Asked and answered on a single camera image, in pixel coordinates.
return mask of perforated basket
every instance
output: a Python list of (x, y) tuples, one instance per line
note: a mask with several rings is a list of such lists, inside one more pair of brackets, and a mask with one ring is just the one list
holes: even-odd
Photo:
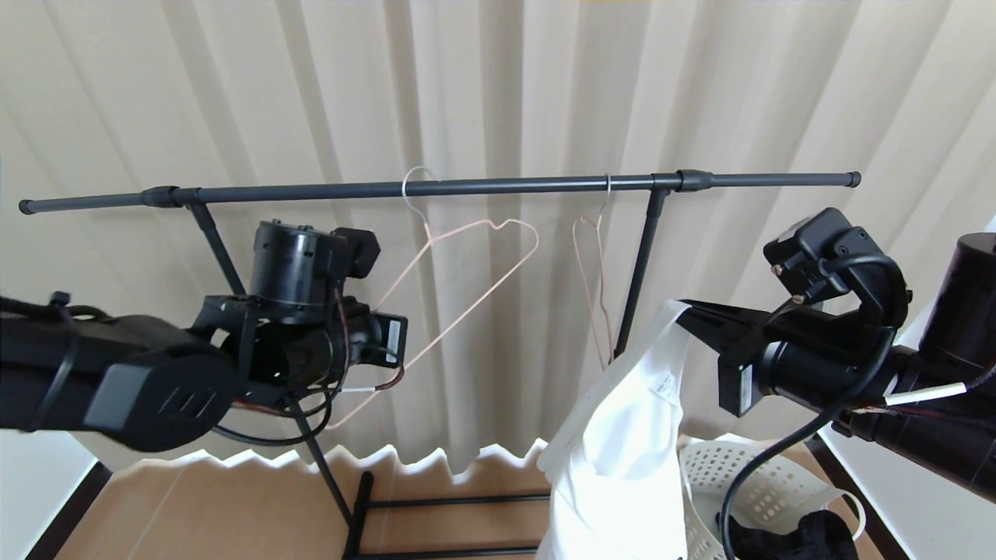
[[(679, 454), (685, 489), (688, 560), (726, 560), (718, 540), (716, 513), (733, 477), (760, 448), (713, 440), (692, 443)], [(850, 492), (826, 485), (799, 464), (777, 456), (755, 471), (737, 492), (733, 516), (745, 527), (778, 534), (794, 531), (808, 513), (848, 498), (858, 511), (857, 539), (865, 530), (865, 509)]]

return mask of black metal rod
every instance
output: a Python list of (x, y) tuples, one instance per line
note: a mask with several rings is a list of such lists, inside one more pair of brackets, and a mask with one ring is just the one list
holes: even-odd
[[(613, 190), (701, 190), (711, 186), (856, 186), (861, 176), (849, 173), (713, 174), (683, 170), (676, 173), (614, 175)], [(409, 181), (408, 196), (454, 194), (528, 194), (535, 192), (585, 192), (606, 189), (604, 175), (499, 179)], [(226, 186), (218, 188), (154, 187), (131, 194), (77, 196), (48, 200), (22, 200), (26, 214), (60, 210), (120, 206), (179, 207), (201, 202), (259, 202), (277, 200), (329, 200), (342, 198), (393, 198), (401, 196), (401, 182), (340, 184), (287, 184)]]
[(353, 502), (353, 520), (350, 522), (350, 533), (346, 537), (346, 548), (343, 549), (343, 560), (361, 558), (360, 544), (364, 540), (364, 527), (367, 526), (367, 504), (374, 492), (374, 474), (365, 470), (360, 475), (360, 488), (357, 489), (357, 500)]
[(351, 560), (430, 560), (433, 558), (473, 558), (477, 556), (513, 556), (535, 554), (538, 546), (506, 546), (494, 548), (467, 548), (461, 550), (436, 550), (431, 552), (387, 552), (358, 554)]
[(207, 244), (211, 246), (211, 252), (214, 253), (214, 260), (218, 261), (218, 266), (221, 267), (221, 272), (225, 275), (225, 280), (232, 293), (236, 296), (246, 295), (246, 289), (242, 286), (242, 280), (239, 279), (239, 273), (235, 270), (235, 264), (232, 263), (232, 257), (228, 254), (228, 249), (225, 248), (225, 242), (221, 240), (221, 235), (218, 234), (218, 227), (214, 223), (214, 218), (211, 217), (211, 211), (207, 209), (206, 205), (199, 203), (188, 204), (187, 207), (190, 208), (193, 219), (197, 220), (200, 230), (204, 232)]
[(422, 507), (431, 505), (458, 505), (466, 503), (507, 503), (516, 501), (543, 501), (550, 499), (550, 492), (545, 494), (512, 494), (508, 496), (474, 496), (461, 498), (427, 498), (412, 500), (371, 501), (365, 507)]
[(632, 279), (629, 280), (629, 293), (625, 297), (625, 308), (622, 310), (620, 335), (616, 342), (613, 355), (618, 358), (625, 351), (629, 341), (629, 331), (632, 330), (632, 320), (636, 316), (636, 304), (639, 302), (639, 292), (643, 287), (643, 276), (650, 262), (650, 249), (653, 248), (653, 237), (657, 232), (657, 221), (664, 208), (664, 200), (668, 191), (655, 190), (646, 202), (646, 220), (643, 221), (643, 234), (639, 239), (639, 249), (636, 252), (636, 263), (632, 267)]
[[(295, 418), (294, 420), (298, 424), (298, 429), (301, 431), (301, 435), (308, 435), (311, 433), (312, 428), (308, 424), (308, 419), (301, 416), (304, 413), (301, 410), (301, 405), (294, 403), (289, 406), (289, 410), (298, 416), (298, 418)], [(350, 507), (346, 505), (346, 499), (343, 498), (343, 493), (339, 490), (339, 485), (336, 484), (336, 480), (332, 477), (332, 469), (329, 468), (329, 462), (325, 460), (325, 454), (322, 453), (322, 448), (319, 447), (318, 441), (313, 436), (306, 439), (305, 444), (308, 446), (308, 451), (311, 452), (312, 458), (315, 460), (318, 472), (322, 474), (322, 479), (325, 481), (325, 484), (329, 486), (329, 490), (332, 492), (332, 497), (335, 498), (336, 505), (339, 506), (339, 511), (343, 514), (343, 519), (345, 519), (346, 524), (352, 528), (353, 513), (350, 512)]]

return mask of beige curtain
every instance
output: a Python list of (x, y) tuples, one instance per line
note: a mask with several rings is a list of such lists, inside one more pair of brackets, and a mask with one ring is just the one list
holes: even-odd
[[(762, 245), (828, 205), (865, 226), (917, 294), (935, 293), (957, 236), (996, 213), (996, 4), (888, 2), (0, 2), (2, 290), (55, 289), (113, 314), (187, 325), (225, 284), (182, 210), (22, 216), (17, 200), (225, 186), (443, 178), (847, 171), (842, 188), (714, 189), (669, 198), (636, 328), (666, 298), (772, 308), (785, 293)], [(571, 224), (605, 197), (418, 200), (435, 231), (518, 217), (539, 251), (389, 395), (326, 432), (365, 455), (447, 449), (462, 470), (483, 445), (522, 454), (556, 431), (600, 373)], [(610, 317), (618, 329), (645, 193), (606, 211)], [(372, 229), (375, 302), (424, 241), (400, 200), (215, 206), (247, 277), (255, 223), (279, 217)], [(589, 278), (597, 252), (582, 234)], [(440, 243), (384, 309), (421, 348), (532, 245), (510, 227)], [(715, 355), (695, 345), (686, 427), (784, 434), (807, 415), (774, 398), (721, 412)], [(354, 384), (387, 372), (357, 368)], [(337, 418), (361, 397), (343, 396)], [(264, 436), (292, 424), (233, 413)], [(111, 467), (140, 455), (81, 435)], [(166, 456), (244, 446), (210, 435)], [(274, 455), (285, 449), (258, 449)]]

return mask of hanger hook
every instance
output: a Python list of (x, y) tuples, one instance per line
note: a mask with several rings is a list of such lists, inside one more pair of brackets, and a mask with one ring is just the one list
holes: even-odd
[(407, 204), (409, 208), (411, 208), (412, 212), (415, 212), (416, 214), (418, 214), (419, 216), (421, 216), (422, 223), (425, 224), (425, 229), (428, 229), (428, 227), (429, 227), (429, 220), (428, 220), (428, 218), (425, 217), (425, 214), (423, 214), (421, 210), (419, 210), (418, 208), (414, 207), (411, 204), (411, 200), (408, 199), (408, 191), (407, 191), (407, 189), (408, 189), (408, 178), (411, 176), (412, 173), (418, 171), (419, 169), (421, 169), (422, 172), (424, 172), (426, 175), (428, 175), (432, 180), (437, 181), (437, 182), (439, 181), (439, 179), (435, 178), (435, 175), (432, 174), (432, 171), (430, 171), (428, 167), (426, 167), (425, 165), (416, 165), (415, 167), (409, 169), (408, 173), (404, 174), (404, 179), (401, 180), (401, 198), (404, 199), (404, 203)]
[(613, 177), (606, 173), (606, 201), (602, 203), (602, 207), (599, 208), (599, 219), (602, 219), (602, 213), (606, 211), (606, 206), (609, 205), (609, 199), (613, 195)]

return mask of wooden floor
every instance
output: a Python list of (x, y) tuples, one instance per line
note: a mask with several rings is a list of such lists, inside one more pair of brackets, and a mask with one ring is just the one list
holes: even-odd
[[(363, 463), (339, 450), (328, 459), (352, 506), (364, 469), (375, 500), (549, 491), (539, 451), (517, 461), (486, 450), (456, 479), (441, 455), (411, 466), (389, 450)], [(807, 451), (791, 458), (822, 474)], [(139, 463), (115, 474), (58, 560), (340, 558), (346, 525), (318, 472), (293, 456), (276, 462), (247, 454), (228, 464), (206, 455)], [(846, 506), (832, 509), (854, 522)], [(536, 545), (547, 510), (545, 501), (373, 510), (362, 551)], [(881, 558), (867, 536), (859, 555)]]

